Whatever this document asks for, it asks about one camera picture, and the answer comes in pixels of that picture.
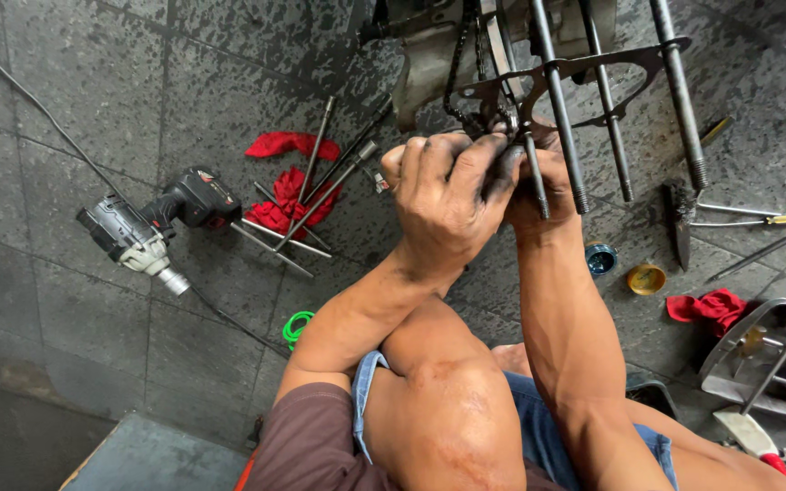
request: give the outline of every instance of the cordless impact wrench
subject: cordless impact wrench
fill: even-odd
[[[169,260],[166,247],[175,237],[172,220],[178,218],[189,228],[216,229],[241,216],[240,199],[210,170],[191,167],[140,210],[110,194],[89,209],[81,208],[77,218],[112,261],[157,276],[180,296],[190,283]]]

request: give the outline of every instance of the denim shorts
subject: denim shorts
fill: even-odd
[[[360,361],[354,376],[351,395],[354,398],[354,438],[360,444],[369,463],[372,462],[368,455],[366,444],[363,442],[363,428],[365,420],[363,411],[366,409],[368,389],[372,385],[372,377],[378,365],[389,368],[387,360],[379,351],[372,351]],[[563,446],[560,431],[556,422],[551,417],[551,412],[544,401],[541,400],[538,389],[535,388],[533,379],[528,376],[505,373],[514,405],[520,417],[520,433],[523,441],[523,456],[540,466],[548,473],[551,480],[569,491],[580,491],[581,486],[572,469],[572,462],[566,447]],[[671,463],[671,440],[643,425],[633,425],[639,436],[645,441],[650,452],[657,459],[657,463],[669,478],[672,487],[678,491],[678,480],[675,469]]]

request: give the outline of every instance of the red rag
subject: red rag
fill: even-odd
[[[259,205],[251,205],[251,209],[245,211],[245,218],[255,224],[260,224],[275,230],[280,234],[286,234],[290,229],[290,218],[288,218],[287,215],[299,221],[300,218],[305,216],[305,213],[311,208],[311,205],[316,202],[315,199],[307,205],[300,205],[297,203],[299,189],[302,187],[302,181],[304,180],[305,173],[295,167],[290,167],[289,171],[285,170],[281,172],[278,179],[275,180],[272,190],[275,195],[275,200],[278,201],[278,204],[281,205],[281,208],[284,210],[282,211],[271,201],[266,201]],[[331,185],[330,183],[324,184],[323,187],[317,191],[317,195],[323,195]],[[306,225],[317,225],[320,223],[320,221],[333,210],[335,198],[338,197],[340,192],[342,192],[341,186],[336,188],[326,201],[323,202],[320,208],[311,215],[306,221]],[[296,240],[302,240],[306,235],[307,232],[302,228],[296,231],[292,237]]]
[[[717,337],[723,337],[747,305],[747,301],[731,294],[726,288],[708,292],[698,300],[691,296],[666,297],[666,310],[672,319],[682,322],[712,319],[715,321],[714,331]]]
[[[268,157],[298,150],[302,155],[310,156],[315,141],[317,141],[317,135],[296,133],[295,131],[271,131],[258,136],[251,147],[245,150],[245,155],[248,157]],[[338,144],[324,138],[321,140],[321,148],[317,150],[317,156],[323,160],[334,162],[341,152]]]

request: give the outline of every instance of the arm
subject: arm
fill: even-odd
[[[538,154],[552,218],[542,222],[520,189],[507,213],[517,237],[520,314],[537,388],[587,489],[670,490],[626,412],[624,354],[584,262],[565,162],[554,152]]]
[[[412,138],[384,156],[403,239],[311,319],[284,370],[276,401],[312,382],[350,392],[348,373],[356,363],[427,297],[444,296],[505,213],[518,172],[516,155],[494,165],[506,146],[497,134],[475,143],[465,135],[435,135]]]

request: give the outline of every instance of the metal tray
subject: metal tray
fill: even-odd
[[[752,360],[748,360],[736,379],[733,378],[741,360],[736,355],[737,345],[748,330],[756,325],[765,327],[768,336],[786,342],[786,298],[763,303],[718,341],[700,368],[701,387],[705,392],[741,404],[766,376],[771,363],[777,359],[780,352],[779,349],[769,346],[754,355]],[[786,415],[786,400],[767,394],[759,396],[754,407]]]

